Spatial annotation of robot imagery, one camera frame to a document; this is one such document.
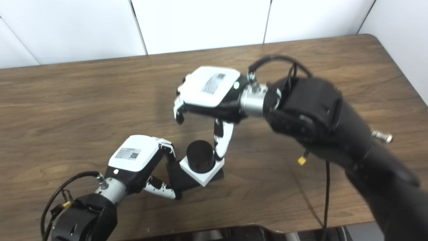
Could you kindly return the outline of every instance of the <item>yellow connector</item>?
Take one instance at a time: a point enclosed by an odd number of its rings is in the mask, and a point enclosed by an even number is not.
[[[71,206],[71,202],[68,201],[62,205],[64,208],[69,208]]]
[[[301,156],[299,159],[297,159],[297,163],[299,163],[300,166],[303,166],[303,164],[306,163],[306,158]]]

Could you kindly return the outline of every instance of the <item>black cable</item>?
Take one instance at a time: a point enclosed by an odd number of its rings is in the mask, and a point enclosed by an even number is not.
[[[286,62],[292,62],[293,64],[295,64],[296,66],[298,66],[303,72],[305,72],[308,77],[312,77],[312,73],[309,71],[308,68],[306,68],[303,64],[301,64],[299,61],[297,61],[296,59],[290,57],[290,56],[285,56],[285,55],[268,55],[266,57],[263,57],[259,60],[257,60],[256,62],[254,62],[252,65],[250,65],[248,67],[248,73],[255,73],[256,70],[261,67],[262,65],[269,63],[271,61],[275,61],[275,60],[282,60],[282,61],[286,61]]]
[[[76,179],[83,178],[83,177],[97,177],[100,173],[98,171],[87,171],[87,172],[81,172],[72,178],[68,179],[66,182],[64,182],[51,196],[48,203],[46,204],[45,209],[43,210],[42,217],[40,220],[40,232],[42,234],[42,240],[46,241],[48,240],[49,233],[51,232],[52,224],[48,225],[48,229],[45,230],[45,219],[46,214],[49,211],[49,208],[51,207],[52,203],[54,202],[55,198],[62,192],[62,190],[75,181]]]
[[[293,66],[290,68],[290,70],[288,71],[288,76],[287,76],[287,83],[286,85],[288,86],[288,90],[291,91],[291,73],[293,73],[293,78],[296,77],[297,75],[297,65],[296,63],[293,64]]]
[[[328,219],[328,206],[330,202],[330,162],[325,161],[326,184],[325,184],[325,205],[324,205],[324,224],[321,241],[325,241],[327,237],[327,219]]]
[[[64,199],[65,202],[68,201],[67,196],[65,195],[64,189],[61,190],[61,194],[62,194],[62,198]]]

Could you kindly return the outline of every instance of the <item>cable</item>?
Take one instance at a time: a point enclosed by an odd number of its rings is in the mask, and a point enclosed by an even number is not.
[[[327,219],[328,219],[328,206],[330,202],[330,162],[325,161],[326,184],[325,184],[325,205],[324,205],[324,224],[321,241],[325,241],[327,237]]]
[[[271,61],[275,61],[275,60],[292,62],[293,65],[298,66],[302,71],[304,71],[308,75],[308,77],[312,77],[312,73],[309,71],[308,68],[306,68],[303,64],[301,64],[296,59],[289,57],[289,56],[285,56],[285,55],[268,55],[266,57],[263,57],[248,67],[248,73],[249,74],[255,74],[256,70],[259,67],[261,67],[262,65],[269,63]]]
[[[76,179],[79,178],[83,178],[83,177],[97,177],[100,173],[98,171],[87,171],[87,172],[81,172],[75,176],[73,176],[72,178],[68,179],[67,181],[65,181],[51,196],[51,198],[49,199],[48,203],[46,204],[45,209],[43,210],[42,213],[42,217],[40,220],[40,232],[42,234],[42,240],[46,241],[49,238],[49,233],[51,232],[51,228],[52,228],[52,223],[53,223],[53,219],[50,220],[48,228],[45,230],[45,219],[46,219],[46,214],[49,211],[49,208],[51,207],[52,203],[54,202],[55,198],[62,192],[62,190],[69,185],[70,183],[72,183],[73,181],[75,181]]]
[[[348,241],[348,238],[346,237],[345,228],[342,226],[343,236],[345,237],[345,241]]]

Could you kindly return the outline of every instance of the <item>white robotic hand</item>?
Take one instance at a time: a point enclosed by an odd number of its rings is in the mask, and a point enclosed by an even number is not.
[[[249,81],[235,69],[201,66],[186,76],[177,89],[174,118],[184,121],[184,112],[215,118],[216,160],[221,160],[232,137],[233,125],[248,116],[261,117],[266,109],[276,108],[281,92]]]
[[[96,193],[107,197],[112,203],[120,203],[125,195],[141,190],[180,199],[181,194],[151,175],[164,155],[169,162],[175,161],[174,147],[170,141],[143,135],[130,136],[110,158],[105,184],[101,184]]]

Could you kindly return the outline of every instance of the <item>white wall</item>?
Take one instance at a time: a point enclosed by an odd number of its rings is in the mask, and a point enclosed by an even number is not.
[[[379,39],[428,104],[428,1],[377,0],[359,33]]]
[[[269,0],[132,0],[148,54],[263,43]]]
[[[273,0],[266,43],[356,34],[374,0]]]
[[[3,19],[0,18],[0,69],[38,64]]]
[[[0,0],[0,16],[40,64],[145,54],[127,0]]]

